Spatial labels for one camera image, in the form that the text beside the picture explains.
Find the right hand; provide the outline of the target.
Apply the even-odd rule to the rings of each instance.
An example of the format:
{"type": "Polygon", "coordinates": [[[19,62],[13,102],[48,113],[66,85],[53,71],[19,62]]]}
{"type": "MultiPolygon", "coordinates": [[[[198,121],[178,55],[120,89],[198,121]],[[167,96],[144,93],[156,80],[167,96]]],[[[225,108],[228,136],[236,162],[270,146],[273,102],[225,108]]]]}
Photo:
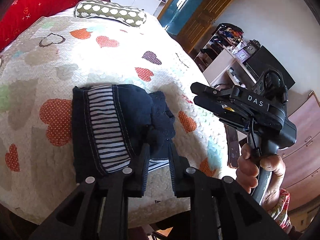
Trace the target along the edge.
{"type": "MultiPolygon", "coordinates": [[[[252,189],[255,189],[259,184],[257,180],[259,168],[251,161],[250,157],[251,148],[249,144],[244,144],[238,159],[236,181],[248,193],[250,193],[252,189]]],[[[266,171],[272,172],[270,184],[261,201],[261,206],[268,211],[274,208],[279,202],[280,187],[285,177],[286,166],[280,156],[271,155],[260,160],[260,167],[266,171]]]]}

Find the floral sleeve forearm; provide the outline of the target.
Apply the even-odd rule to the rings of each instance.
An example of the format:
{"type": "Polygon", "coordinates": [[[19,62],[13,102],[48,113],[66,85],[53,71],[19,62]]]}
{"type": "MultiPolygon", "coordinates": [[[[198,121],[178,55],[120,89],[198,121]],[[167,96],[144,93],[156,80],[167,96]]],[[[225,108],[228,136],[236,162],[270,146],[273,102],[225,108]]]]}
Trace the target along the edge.
{"type": "Polygon", "coordinates": [[[279,200],[277,204],[267,213],[271,218],[288,234],[292,229],[290,218],[287,214],[290,204],[290,193],[285,189],[280,189],[279,200]]]}

